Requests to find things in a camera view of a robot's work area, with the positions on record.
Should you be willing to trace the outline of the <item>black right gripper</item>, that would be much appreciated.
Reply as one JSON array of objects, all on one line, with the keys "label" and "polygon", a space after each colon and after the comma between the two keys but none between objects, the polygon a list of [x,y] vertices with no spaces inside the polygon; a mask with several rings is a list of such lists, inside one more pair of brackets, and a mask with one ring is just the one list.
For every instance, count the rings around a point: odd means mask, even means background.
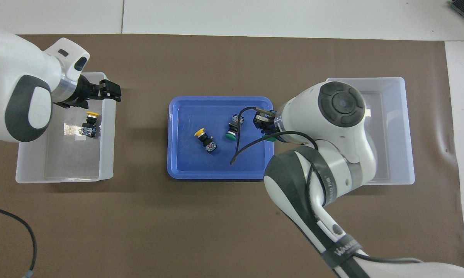
[{"label": "black right gripper", "polygon": [[276,111],[256,109],[254,116],[254,125],[263,134],[273,134],[276,132],[275,116]]}]

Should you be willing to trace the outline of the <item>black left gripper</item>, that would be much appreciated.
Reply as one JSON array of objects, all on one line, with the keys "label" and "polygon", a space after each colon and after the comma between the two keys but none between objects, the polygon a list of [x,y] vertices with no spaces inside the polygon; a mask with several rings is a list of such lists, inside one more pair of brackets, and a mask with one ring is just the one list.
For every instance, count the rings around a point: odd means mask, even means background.
[{"label": "black left gripper", "polygon": [[103,100],[122,101],[122,90],[118,84],[109,80],[101,80],[99,85],[92,84],[84,75],[80,75],[76,82],[60,82],[55,89],[55,104],[63,108],[89,108],[88,101],[98,97],[98,92]]}]

